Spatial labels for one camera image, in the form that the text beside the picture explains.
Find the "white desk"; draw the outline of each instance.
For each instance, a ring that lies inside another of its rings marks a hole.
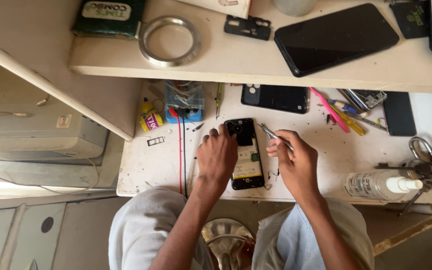
[[[141,100],[147,97],[153,100],[156,97],[148,91],[150,83],[143,84]],[[163,83],[155,84],[163,92]],[[242,105],[241,86],[224,88],[220,107],[220,117],[215,119],[217,83],[204,83],[212,96],[206,96],[206,109],[203,122],[186,124],[186,175],[188,193],[191,192],[196,176],[198,175],[196,149],[201,144],[202,137],[208,131],[222,124],[225,120],[238,118],[253,118],[258,123],[265,123],[270,129],[290,129],[297,131],[301,138],[319,152],[318,158],[318,184],[323,195],[344,198],[352,203],[379,203],[378,201],[359,200],[346,197],[341,188],[340,175],[352,172],[368,171],[379,162],[398,165],[401,161],[411,158],[408,148],[409,137],[391,137],[386,132],[359,123],[367,133],[357,135],[354,131],[345,133],[339,126],[326,124],[327,110],[319,107],[319,98],[311,94],[309,110],[306,114],[296,114],[271,110],[260,107]],[[332,88],[317,88],[329,98],[344,100]],[[375,120],[383,115],[381,109],[374,109],[370,119]],[[196,126],[204,123],[200,130],[192,132]],[[265,186],[260,188],[235,191],[228,183],[222,199],[228,200],[271,200],[293,201],[286,189],[281,176],[278,176],[278,162],[276,158],[266,155],[268,137],[256,128],[256,136],[261,153],[261,163],[265,177]],[[148,146],[147,140],[164,137],[165,142]],[[179,156],[178,156],[178,126],[167,124],[157,129],[144,132],[141,125],[136,127],[135,138],[124,144],[121,169],[117,184],[117,194],[120,196],[135,196],[150,187],[168,187],[179,192]],[[413,193],[403,200],[408,200]],[[423,194],[417,202],[432,203],[432,191]]]

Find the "metal stool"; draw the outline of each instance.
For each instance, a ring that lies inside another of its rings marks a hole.
[[[243,241],[253,237],[243,224],[230,218],[218,218],[206,223],[201,233],[216,256],[219,269],[239,269],[236,254]]]

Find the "green box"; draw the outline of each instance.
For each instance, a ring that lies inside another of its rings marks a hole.
[[[79,37],[137,40],[146,0],[83,0],[72,28]]]

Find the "screwdriver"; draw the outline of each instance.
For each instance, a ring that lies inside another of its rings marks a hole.
[[[367,113],[367,112],[363,112],[363,113],[360,114],[360,112],[359,112],[357,109],[355,109],[355,108],[351,107],[350,105],[345,104],[345,103],[343,103],[343,102],[336,101],[336,100],[330,100],[330,99],[326,99],[326,101],[327,101],[328,103],[331,103],[331,104],[333,104],[334,106],[336,106],[336,107],[338,107],[338,108],[341,108],[341,109],[343,109],[343,110],[346,110],[346,111],[348,111],[348,112],[350,112],[350,113],[357,114],[357,115],[361,115],[361,117],[366,117],[366,116],[368,116],[368,113]]]
[[[348,125],[350,128],[352,128],[359,136],[363,136],[366,134],[366,130],[364,130],[360,125],[357,124],[357,122],[351,120],[346,114],[340,112],[337,108],[334,107],[333,104],[329,103],[329,106],[336,112],[336,114],[341,117],[341,119]]]
[[[217,94],[216,94],[216,120],[219,116],[219,103],[221,102],[221,89],[223,88],[223,83],[218,83],[217,85]]]

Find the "black wire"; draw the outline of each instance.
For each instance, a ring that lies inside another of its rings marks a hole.
[[[184,127],[184,114],[181,114],[183,120],[183,157],[184,157],[184,196],[188,199],[188,191],[186,190],[186,128]]]

